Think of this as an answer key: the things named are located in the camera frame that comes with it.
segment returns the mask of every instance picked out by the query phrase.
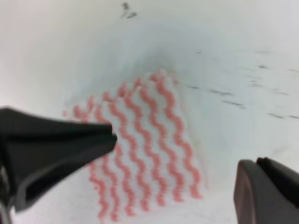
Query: striped fabric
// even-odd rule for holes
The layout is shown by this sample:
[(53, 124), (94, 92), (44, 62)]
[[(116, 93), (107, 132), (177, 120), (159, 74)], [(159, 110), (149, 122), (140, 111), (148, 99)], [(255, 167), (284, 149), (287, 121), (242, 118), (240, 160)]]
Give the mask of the striped fabric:
[(101, 223), (202, 197), (176, 85), (160, 70), (64, 112), (72, 120), (111, 123), (118, 136), (114, 152), (90, 165)]

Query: white surface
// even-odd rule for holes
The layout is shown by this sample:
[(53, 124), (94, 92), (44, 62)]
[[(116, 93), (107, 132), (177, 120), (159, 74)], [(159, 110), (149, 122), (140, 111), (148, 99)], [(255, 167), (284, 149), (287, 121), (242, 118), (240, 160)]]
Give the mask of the white surface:
[[(290, 117), (299, 116), (296, 0), (128, 2), (137, 17), (121, 18), (120, 0), (0, 1), (0, 105), (58, 118), (66, 102), (164, 67), (200, 88), (184, 92), (213, 197), (232, 198), (241, 158), (270, 156), (299, 170), (299, 119)], [(16, 223), (97, 223), (84, 172)], [(223, 203), (235, 223), (232, 200)]]

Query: red wavy stripe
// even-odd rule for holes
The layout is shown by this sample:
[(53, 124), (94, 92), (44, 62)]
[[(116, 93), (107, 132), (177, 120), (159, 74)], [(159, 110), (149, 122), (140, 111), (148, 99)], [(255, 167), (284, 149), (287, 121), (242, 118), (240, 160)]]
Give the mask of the red wavy stripe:
[[(97, 108), (97, 110), (95, 112), (95, 117), (96, 117), (98, 122), (109, 123), (108, 120), (106, 120), (102, 117), (101, 112), (100, 112), (100, 108)], [(115, 146), (115, 151), (116, 151), (116, 153), (117, 152), (121, 153), (121, 149), (119, 148), (118, 145)], [(114, 199), (114, 208), (113, 208), (113, 211), (110, 214), (110, 217), (113, 221), (118, 221), (118, 214), (117, 213), (118, 213), (119, 207), (120, 207), (120, 198), (118, 197), (117, 192), (116, 192), (116, 186), (117, 186), (118, 180), (117, 180), (116, 173), (114, 173), (113, 171), (111, 171), (109, 169), (108, 163), (109, 163), (109, 156), (104, 156), (103, 157), (103, 164), (102, 164), (101, 168), (110, 177), (110, 179), (112, 181), (112, 187), (110, 188), (110, 193), (111, 193), (112, 198)], [(105, 195), (105, 191), (101, 192), (100, 197), (104, 198), (104, 195)], [(106, 215), (107, 209), (108, 209), (108, 207), (102, 207), (100, 214)]]
[(120, 134), (122, 135), (122, 137), (124, 139), (127, 139), (130, 144), (129, 156), (133, 162), (137, 163), (138, 168), (139, 168), (139, 172), (137, 174), (137, 182), (144, 189), (144, 198), (141, 201), (141, 207), (143, 210), (149, 211), (150, 209), (149, 209), (146, 193), (148, 192), (148, 189), (150, 189), (150, 187), (143, 180), (143, 174), (145, 173), (146, 167), (145, 167), (144, 162), (141, 159), (139, 159), (136, 155), (136, 151), (137, 151), (136, 140), (135, 140), (134, 136), (128, 134), (126, 131), (126, 127), (128, 125), (126, 116), (117, 109), (115, 104), (110, 104), (109, 107), (110, 107), (111, 113), (114, 116), (118, 117), (121, 122), (121, 127), (119, 129)]
[(184, 131), (184, 125), (180, 117), (175, 115), (172, 111), (175, 107), (175, 99), (171, 91), (167, 90), (164, 86), (165, 81), (157, 83), (158, 92), (165, 96), (167, 99), (167, 108), (165, 108), (166, 116), (173, 121), (176, 126), (176, 132), (173, 136), (174, 142), (182, 147), (185, 150), (184, 165), (188, 171), (193, 175), (193, 184), (190, 186), (190, 192), (192, 197), (201, 198), (199, 193), (199, 183), (200, 183), (200, 173), (199, 171), (191, 164), (192, 159), (192, 148), (189, 143), (185, 142), (182, 139), (182, 132)]
[(98, 217), (100, 218), (100, 220), (103, 222), (103, 218), (106, 216), (107, 210), (108, 210), (108, 202), (105, 200), (105, 191), (106, 191), (106, 186), (105, 186), (105, 182), (102, 180), (99, 180), (96, 177), (96, 166), (95, 163), (92, 162), (89, 165), (89, 171), (90, 171), (90, 182), (94, 183), (94, 185), (96, 186), (96, 190), (98, 192), (99, 195), (99, 205), (101, 206), (101, 211), (98, 214)]
[[(96, 118), (98, 121), (103, 121), (103, 122), (106, 122), (106, 123), (109, 123), (108, 120), (104, 119), (100, 113), (100, 109), (98, 108), (96, 110)], [(120, 147), (119, 144), (116, 145), (115, 147), (115, 153), (116, 153), (116, 156), (115, 156), (115, 164), (118, 168), (120, 168), (123, 172), (124, 172), (124, 179), (122, 181), (122, 188), (123, 190), (127, 193), (128, 195), (128, 204), (127, 206), (125, 207), (125, 211), (127, 213), (128, 216), (134, 216), (135, 213), (133, 211), (133, 206), (135, 204), (135, 195), (134, 195), (134, 192), (133, 190), (131, 189), (130, 187), (130, 179), (131, 179), (131, 171), (129, 169), (128, 166), (126, 166), (122, 161), (121, 161), (121, 157), (123, 155), (123, 152), (122, 152), (122, 148)], [(118, 207), (114, 205), (114, 211), (116, 212), (118, 210)]]
[[(157, 121), (157, 118), (156, 118), (156, 114), (158, 113), (157, 102), (147, 94), (147, 92), (144, 88), (141, 89), (140, 96), (151, 107), (151, 114), (149, 116), (149, 119), (150, 119), (152, 125), (154, 127), (156, 127), (159, 131), (158, 143), (160, 145), (160, 148), (163, 151), (165, 151), (170, 158), (170, 162), (167, 164), (167, 168), (168, 168), (169, 173), (175, 177), (176, 182), (177, 182), (177, 185), (176, 185), (175, 189), (173, 190), (174, 200), (177, 202), (182, 202), (183, 199), (181, 196), (181, 191), (182, 191), (182, 188), (184, 185), (183, 175), (177, 171), (177, 168), (175, 166), (175, 164), (177, 162), (176, 154), (174, 153), (174, 151), (171, 148), (169, 148), (167, 146), (167, 144), (164, 141), (166, 138), (166, 128)], [(167, 186), (164, 185), (163, 187), (164, 187), (163, 191), (166, 191)], [(159, 196), (159, 200), (161, 202), (163, 202), (164, 198), (162, 196)]]
[[(153, 148), (152, 146), (152, 136), (150, 134), (149, 131), (145, 130), (142, 125), (141, 125), (141, 119), (142, 119), (142, 111), (140, 109), (139, 106), (137, 106), (136, 104), (133, 103), (133, 101), (131, 100), (131, 98), (125, 98), (125, 102), (127, 107), (131, 108), (135, 115), (136, 115), (136, 119), (134, 121), (134, 126), (137, 132), (139, 132), (145, 141), (145, 145), (144, 145), (144, 150), (145, 153), (147, 154), (147, 156), (150, 156), (153, 159), (154, 162), (154, 168), (151, 171), (152, 174), (152, 178), (154, 180), (157, 180), (159, 182), (160, 185), (160, 192), (157, 196), (157, 202), (160, 206), (164, 206), (165, 205), (165, 201), (164, 201), (164, 195), (166, 193), (167, 190), (167, 185), (166, 185), (166, 180), (164, 178), (162, 178), (159, 174), (159, 168), (161, 166), (161, 161), (160, 161), (160, 157), (157, 153), (154, 153), (151, 149)], [(148, 196), (145, 199), (150, 198), (151, 196), (151, 191), (150, 189), (146, 189), (146, 195)]]

